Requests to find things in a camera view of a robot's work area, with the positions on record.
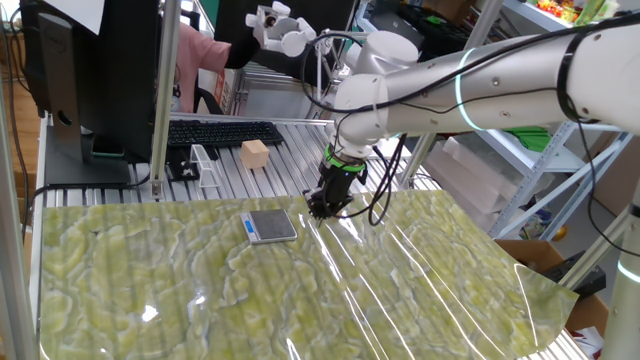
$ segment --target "table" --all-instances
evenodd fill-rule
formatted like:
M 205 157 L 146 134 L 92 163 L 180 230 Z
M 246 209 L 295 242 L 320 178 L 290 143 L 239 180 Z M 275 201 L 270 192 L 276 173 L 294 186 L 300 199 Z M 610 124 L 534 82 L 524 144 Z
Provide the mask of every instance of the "table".
M 172 119 L 201 121 L 256 121 L 255 118 L 239 118 L 216 115 L 174 114 Z M 273 196 L 298 196 L 302 191 L 317 186 L 319 179 L 318 164 L 326 144 L 333 122 L 325 120 L 268 119 L 273 122 L 284 136 L 284 143 L 268 146 L 270 160 L 264 169 L 247 170 L 240 161 L 239 148 L 220 149 L 218 161 L 222 170 L 222 186 L 200 189 L 195 181 L 164 181 L 164 199 L 162 201 L 190 201 L 206 199 L 256 198 Z M 38 162 L 37 186 L 44 185 L 44 149 L 46 144 L 47 121 L 41 124 L 40 150 Z M 384 164 L 380 159 L 369 159 L 369 179 L 365 185 L 354 182 L 352 192 L 375 191 L 383 172 Z M 401 160 L 400 170 L 407 166 L 406 159 Z M 149 173 L 149 166 L 130 166 L 134 182 L 143 179 Z M 417 177 L 414 187 L 420 190 L 439 190 L 437 184 L 426 177 Z M 394 181 L 393 191 L 398 190 Z M 37 329 L 40 299 L 40 267 L 42 251 L 42 216 L 46 207 L 90 206 L 99 204 L 144 203 L 151 202 L 150 184 L 144 184 L 135 190 L 53 190 L 36 199 L 34 207 L 34 243 L 31 260 L 30 300 Z M 525 359 L 587 359 L 577 347 L 571 336 L 561 334 L 555 344 L 541 355 L 531 355 Z

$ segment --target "black cable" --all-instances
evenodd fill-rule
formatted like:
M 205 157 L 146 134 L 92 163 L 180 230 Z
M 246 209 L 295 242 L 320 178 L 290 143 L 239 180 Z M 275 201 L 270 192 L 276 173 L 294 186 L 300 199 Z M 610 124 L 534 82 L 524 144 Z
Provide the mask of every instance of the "black cable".
M 640 257 L 640 254 L 635 253 L 633 251 L 629 251 L 627 249 L 622 248 L 621 246 L 618 246 L 616 243 L 614 243 L 613 241 L 611 241 L 611 239 L 609 239 L 609 237 L 602 231 L 600 230 L 600 228 L 598 227 L 598 224 L 596 224 L 595 219 L 593 218 L 593 200 L 595 199 L 595 193 L 596 193 L 596 168 L 593 165 L 593 157 L 591 156 L 591 152 L 589 149 L 589 145 L 587 145 L 587 138 L 584 134 L 584 129 L 582 128 L 582 121 L 580 120 L 574 120 L 575 122 L 578 123 L 578 128 L 580 129 L 580 137 L 582 138 L 582 145 L 584 146 L 585 151 L 587 152 L 587 158 L 589 159 L 589 165 L 591 166 L 591 192 L 589 193 L 589 202 L 587 204 L 587 214 L 589 216 L 589 221 L 591 222 L 591 225 L 593 226 L 594 229 L 596 229 L 596 231 L 598 232 L 598 234 L 600 236 L 602 236 L 602 238 L 609 243 L 609 245 L 611 245 L 612 247 L 614 247 L 615 249 L 617 249 L 620 252 L 623 252 L 625 254 L 629 254 L 629 255 L 633 255 L 636 257 Z
M 386 102 L 382 102 L 379 104 L 371 104 L 371 105 L 365 105 L 365 106 L 361 106 L 359 108 L 355 108 L 355 109 L 335 109 L 332 108 L 330 106 L 327 106 L 323 103 L 321 103 L 320 101 L 317 101 L 316 99 L 313 98 L 313 96 L 311 94 L 309 94 L 309 92 L 307 91 L 305 84 L 305 80 L 304 80 L 304 70 L 305 70 L 305 65 L 306 65 L 306 60 L 309 57 L 309 54 L 311 53 L 311 51 L 313 51 L 315 49 L 315 45 L 317 43 L 319 43 L 320 41 L 324 40 L 324 39 L 329 39 L 329 38 L 343 38 L 343 39 L 348 39 L 348 40 L 352 40 L 354 42 L 355 39 L 350 37 L 350 36 L 346 36 L 346 35 L 342 35 L 342 34 L 326 34 L 326 35 L 322 35 L 317 37 L 316 39 L 314 39 L 313 41 L 311 41 L 309 43 L 309 45 L 307 46 L 307 49 L 305 49 L 305 52 L 303 54 L 303 58 L 302 58 L 302 73 L 301 73 L 301 81 L 302 81 L 302 88 L 303 88 L 303 92 L 305 93 L 305 95 L 307 96 L 307 98 L 309 99 L 309 101 L 311 101 L 314 105 L 320 107 L 321 109 L 324 109 L 326 111 L 331 111 L 334 113 L 341 113 L 341 114 L 350 114 L 350 113 L 362 113 L 362 112 L 369 112 L 369 111 L 374 111 L 376 109 L 383 109 L 386 107 L 390 107 L 393 105 L 397 105 L 397 104 L 401 104 L 405 101 L 411 100 L 417 96 L 420 96 L 424 93 L 428 93 L 429 91 L 455 79 L 458 75 L 462 75 L 480 65 L 483 65 L 489 61 L 495 60 L 496 58 L 511 53 L 513 51 L 516 50 L 520 50 L 523 49 L 525 47 L 528 47 L 530 45 L 542 42 L 542 41 L 546 41 L 546 40 L 550 40 L 553 38 L 557 38 L 557 37 L 561 37 L 561 36 L 565 36 L 565 35 L 572 35 L 572 34 L 577 34 L 577 33 L 581 33 L 581 32 L 591 32 L 591 31 L 596 31 L 596 30 L 604 30 L 604 29 L 609 29 L 609 28 L 614 28 L 614 27 L 620 27 L 620 26 L 625 26 L 625 25 L 629 25 L 629 24 L 633 24 L 633 23 L 638 23 L 640 21 L 640 14 L 632 14 L 632 15 L 628 15 L 625 17 L 620 17 L 620 18 L 614 18 L 614 19 L 609 19 L 609 20 L 605 20 L 602 21 L 598 24 L 593 24 L 593 25 L 587 25 L 587 26 L 582 26 L 582 27 L 574 27 L 574 28 L 569 28 L 569 29 L 563 29 L 560 31 L 556 31 L 556 32 L 551 32 L 551 33 L 545 33 L 542 35 L 538 35 L 511 45 L 507 45 L 499 50 L 494 51 L 493 53 L 490 53 L 488 55 L 485 55 L 483 57 L 481 57 L 480 59 L 469 63 L 468 65 L 463 66 L 462 68 L 450 73 L 449 75 L 446 75 L 442 78 L 440 78 L 439 80 L 434 81 L 433 83 L 417 90 L 414 91 L 412 93 L 409 93 L 405 96 L 402 96 L 400 98 L 394 99 L 394 100 L 390 100 L 390 101 L 386 101 Z
M 558 89 L 556 89 L 554 87 L 547 87 L 547 88 L 540 88 L 540 89 L 534 89 L 534 90 L 511 92 L 511 93 L 506 93 L 506 94 L 481 96 L 481 97 L 477 97 L 477 98 L 474 98 L 474 99 L 465 100 L 465 101 L 461 102 L 460 104 L 454 105 L 454 106 L 452 106 L 449 109 L 444 110 L 444 111 L 434 110 L 434 109 L 431 109 L 431 108 L 428 108 L 428 107 L 425 107 L 425 106 L 413 105 L 413 104 L 408 104 L 408 103 L 402 103 L 401 105 L 412 107 L 412 108 L 415 108 L 415 109 L 429 111 L 429 112 L 432 112 L 432 113 L 435 113 L 435 114 L 444 115 L 444 114 L 448 114 L 451 111 L 459 108 L 460 106 L 467 105 L 469 103 L 476 102 L 476 101 L 488 100 L 488 99 L 496 99 L 496 98 L 501 98 L 501 97 L 511 96 L 511 95 L 526 95 L 526 94 L 532 94 L 532 93 L 537 93 L 537 92 L 542 92 L 542 91 L 552 91 L 552 90 L 556 91 Z
M 16 63 L 16 66 L 22 71 L 22 74 L 24 75 L 24 66 L 22 65 L 23 64 L 23 62 L 22 62 L 22 45 L 20 45 L 20 41 L 18 40 L 18 31 L 16 31 L 16 28 L 13 25 L 14 19 L 15 19 L 16 15 L 18 15 L 18 12 L 20 12 L 20 10 L 21 10 L 21 8 L 18 7 L 16 9 L 16 11 L 14 11 L 13 14 L 11 15 L 11 18 L 9 19 L 9 27 L 11 28 L 11 33 L 13 34 L 13 37 L 11 38 L 11 41 L 15 42 L 16 43 L 16 47 L 18 48 L 18 56 L 17 56 L 17 58 L 16 58 L 16 54 L 15 54 L 14 51 L 12 51 L 13 56 L 11 58 L 14 60 L 14 62 Z M 29 90 L 29 87 L 27 87 L 22 82 L 22 79 L 20 78 L 20 76 L 18 76 L 18 83 L 20 83 L 20 86 L 22 86 L 27 92 L 31 93 L 31 91 Z
M 360 42 L 358 40 L 356 40 L 356 38 L 346 35 L 346 34 L 326 34 L 326 35 L 321 35 L 315 39 L 313 39 L 312 41 L 309 42 L 309 44 L 307 44 L 306 49 L 303 52 L 302 55 L 302 65 L 300 68 L 300 82 L 302 83 L 302 92 L 305 94 L 305 96 L 307 98 L 309 98 L 311 100 L 311 102 L 315 105 L 317 105 L 319 108 L 323 109 L 323 110 L 327 110 L 327 111 L 331 111 L 331 112 L 337 112 L 337 111 L 332 111 L 330 107 L 322 104 L 320 101 L 316 100 L 313 98 L 313 95 L 309 92 L 309 89 L 307 89 L 306 86 L 306 80 L 305 80 L 305 73 L 307 72 L 307 60 L 309 59 L 309 54 L 311 54 L 311 52 L 315 51 L 316 48 L 316 44 L 318 44 L 320 41 L 324 40 L 324 39 L 347 39 L 347 40 L 351 40 L 354 44 L 357 44 L 358 46 L 362 47 L 362 44 L 360 44 Z M 347 112 L 343 112 L 343 114 L 350 114 L 351 112 L 347 111 Z
M 388 209 L 389 209 L 389 205 L 391 203 L 391 195 L 392 195 L 392 184 L 393 184 L 393 179 L 395 178 L 395 175 L 397 173 L 398 167 L 400 165 L 400 160 L 402 159 L 402 149 L 404 147 L 405 141 L 407 140 L 407 134 L 403 134 L 400 137 L 400 141 L 398 142 L 398 145 L 396 146 L 396 150 L 393 153 L 393 156 L 391 157 L 391 159 L 389 160 L 389 162 L 387 163 L 386 159 L 384 158 L 384 156 L 382 156 L 382 153 L 378 150 L 376 151 L 377 155 L 380 156 L 380 158 L 382 159 L 382 161 L 385 163 L 386 168 L 385 168 L 385 173 L 382 176 L 382 179 L 380 180 L 380 183 L 378 184 L 378 188 L 376 189 L 376 191 L 373 194 L 373 198 L 371 199 L 371 203 L 365 207 L 364 209 L 354 213 L 354 214 L 349 214 L 349 215 L 338 215 L 337 213 L 333 214 L 333 217 L 336 217 L 338 219 L 351 219 L 357 216 L 360 216 L 366 212 L 369 212 L 369 223 L 372 226 L 378 226 L 382 220 L 384 219 L 384 216 L 386 215 Z M 328 209 L 328 204 L 326 202 L 326 189 L 328 188 L 328 185 L 325 185 L 325 193 L 323 193 L 323 202 L 325 205 L 325 208 Z M 382 199 L 382 197 L 387 194 L 387 199 L 385 202 L 385 205 L 383 206 L 383 210 L 382 213 L 380 214 L 380 216 L 378 217 L 378 220 L 374 221 L 373 220 L 373 216 L 375 215 L 375 206 L 380 202 L 380 200 Z
M 136 184 L 130 184 L 130 185 L 113 185 L 113 184 L 92 184 L 92 185 L 47 185 L 47 186 L 43 186 L 39 189 L 37 189 L 35 191 L 35 193 L 33 193 L 33 198 L 31 199 L 26 199 L 27 202 L 26 204 L 30 204 L 31 208 L 33 208 L 35 205 L 35 201 L 36 198 L 39 195 L 44 194 L 46 191 L 51 191 L 51 190 L 88 190 L 88 189 L 105 189 L 105 190 L 133 190 L 139 186 L 142 186 L 144 184 L 146 184 L 147 182 L 149 182 L 149 180 L 151 179 L 151 172 L 149 172 L 149 174 L 147 174 L 147 176 L 144 177 L 144 179 L 142 179 L 141 181 L 139 181 Z
M 0 16 L 0 23 L 2 24 L 2 40 L 4 41 L 4 51 L 5 56 L 7 57 L 7 70 L 9 73 L 9 117 L 11 118 L 11 126 L 13 127 L 13 142 L 16 146 L 16 154 L 18 155 L 18 161 L 20 163 L 20 169 L 22 170 L 22 177 L 24 180 L 24 194 L 25 194 L 25 204 L 24 204 L 24 214 L 22 218 L 22 241 L 24 241 L 25 235 L 27 234 L 27 222 L 29 218 L 29 176 L 27 174 L 27 166 L 24 162 L 24 156 L 22 154 L 22 148 L 20 146 L 20 136 L 18 136 L 18 124 L 16 121 L 16 109 L 14 102 L 14 94 L 13 94 L 13 66 L 11 64 L 11 52 L 9 50 L 9 41 L 7 39 L 7 31 L 4 27 L 4 18 Z

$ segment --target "black keyboard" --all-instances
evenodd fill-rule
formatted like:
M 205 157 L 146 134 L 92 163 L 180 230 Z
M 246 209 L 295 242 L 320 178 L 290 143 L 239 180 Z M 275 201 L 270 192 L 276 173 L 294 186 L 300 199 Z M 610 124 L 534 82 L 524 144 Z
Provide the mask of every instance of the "black keyboard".
M 211 123 L 200 121 L 172 121 L 169 125 L 169 147 L 241 146 L 243 142 L 260 140 L 265 145 L 280 144 L 282 134 L 270 122 Z

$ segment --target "plastic sheet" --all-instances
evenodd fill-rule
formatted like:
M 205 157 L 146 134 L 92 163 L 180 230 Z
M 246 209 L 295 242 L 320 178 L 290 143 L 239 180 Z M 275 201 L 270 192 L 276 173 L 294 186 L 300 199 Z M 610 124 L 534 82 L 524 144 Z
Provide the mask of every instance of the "plastic sheet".
M 277 208 L 299 238 L 249 246 L 239 214 Z M 50 360 L 513 359 L 553 342 L 577 299 L 446 192 L 395 194 L 376 228 L 316 225 L 300 197 L 47 209 L 42 349 Z

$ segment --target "metal pole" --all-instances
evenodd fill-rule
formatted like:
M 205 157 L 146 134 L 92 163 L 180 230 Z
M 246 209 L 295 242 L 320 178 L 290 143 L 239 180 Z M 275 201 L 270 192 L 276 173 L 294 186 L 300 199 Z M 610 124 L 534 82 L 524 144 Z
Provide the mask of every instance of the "metal pole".
M 484 9 L 478 18 L 476 26 L 473 27 L 471 36 L 465 45 L 464 49 L 469 50 L 484 45 L 484 41 L 491 31 L 493 23 L 496 22 L 502 9 L 502 3 L 504 0 L 490 0 L 484 5 Z
M 429 149 L 436 139 L 436 134 L 424 134 L 418 140 L 416 148 L 413 150 L 411 160 L 407 164 L 406 170 L 400 174 L 399 184 L 402 188 L 408 189 L 410 187 L 410 180 L 418 172 L 422 163 L 426 160 L 429 154 Z
M 640 182 L 627 215 L 622 248 L 640 253 Z M 640 354 L 640 258 L 623 253 L 618 262 L 616 283 L 613 287 L 611 312 L 607 322 L 607 339 L 602 349 L 602 358 L 637 359 Z
M 36 358 L 36 336 L 29 307 L 8 135 L 4 95 L 0 89 L 0 331 L 7 359 L 32 360 Z
M 596 169 L 596 182 L 600 181 L 607 170 L 609 170 L 609 167 L 613 165 L 618 156 L 620 156 L 629 142 L 631 142 L 632 138 L 633 135 L 629 133 L 621 133 L 618 136 L 616 142 L 614 142 L 614 144 L 616 145 L 616 150 L 613 152 L 613 154 L 601 165 L 594 165 Z M 587 167 L 589 168 L 589 174 L 585 176 L 584 181 L 582 182 L 582 184 L 580 184 L 578 190 L 576 190 L 573 196 L 571 196 L 571 199 L 567 201 L 562 210 L 560 210 L 560 212 L 555 216 L 553 222 L 549 225 L 549 227 L 547 227 L 547 230 L 545 230 L 544 233 L 540 236 L 541 240 L 553 240 L 562 225 L 564 225 L 567 220 L 569 220 L 569 217 L 571 217 L 574 211 L 578 208 L 578 206 L 580 206 L 580 204 L 582 204 L 582 202 L 587 198 L 587 195 L 589 195 L 589 193 L 591 192 L 591 187 L 593 186 L 591 167 L 588 166 L 588 164 Z
M 471 36 L 469 36 L 469 40 L 465 45 L 465 50 L 473 49 L 484 44 L 487 35 L 489 35 L 489 30 L 491 30 L 491 26 L 498 18 L 498 14 L 500 13 L 500 9 L 502 9 L 502 2 L 504 0 L 489 0 L 484 6 L 484 10 L 480 14 L 478 18 L 478 22 L 476 26 L 474 26 L 473 31 L 471 32 Z M 418 144 L 425 143 L 431 137 L 431 134 L 425 134 L 420 137 Z M 413 151 L 413 156 L 409 160 L 409 164 L 407 165 L 407 171 L 402 174 L 402 178 L 405 182 L 401 184 L 405 184 L 408 182 L 408 179 L 413 178 L 418 169 L 420 169 L 420 165 L 427 158 L 429 154 L 429 149 L 431 148 L 431 143 L 428 143 L 429 146 L 417 147 Z
M 604 234 L 616 244 L 620 244 L 622 235 L 624 235 L 625 227 L 627 226 L 628 213 L 623 212 L 614 220 L 614 222 L 605 230 Z M 569 270 L 559 284 L 574 290 L 582 280 L 584 280 L 589 273 L 602 262 L 602 260 L 611 252 L 615 250 L 611 244 L 606 242 L 602 236 L 596 240 L 596 242 L 587 250 L 582 256 L 580 261 Z
M 607 160 L 610 156 L 612 156 L 612 154 L 618 151 L 619 146 L 620 146 L 619 142 L 611 144 L 611 146 L 609 146 L 605 151 L 603 151 L 600 155 L 596 156 L 596 158 L 593 159 L 593 166 L 595 166 L 596 168 L 600 166 L 600 164 L 602 164 L 605 160 Z M 555 190 L 550 192 L 547 196 L 544 197 L 544 199 L 538 201 L 531 209 L 527 210 L 526 213 L 519 216 L 516 220 L 510 222 L 509 225 L 507 225 L 504 229 L 502 229 L 502 231 L 496 237 L 496 239 L 503 239 L 505 236 L 507 236 L 508 233 L 512 232 L 517 227 L 522 226 L 522 224 L 524 224 L 530 217 L 535 215 L 535 213 L 537 213 L 538 210 L 542 209 L 545 205 L 547 205 L 553 199 L 560 196 L 560 194 L 565 192 L 569 187 L 577 183 L 578 180 L 582 179 L 584 176 L 588 175 L 590 172 L 591 172 L 591 167 L 589 165 L 583 166 L 582 169 L 578 170 L 569 179 L 563 182 Z
M 156 103 L 156 125 L 154 129 L 153 154 L 151 157 L 151 197 L 162 198 L 162 181 L 169 137 L 171 98 L 178 55 L 180 31 L 180 1 L 167 0 L 162 20 L 162 42 L 158 70 L 158 98 Z

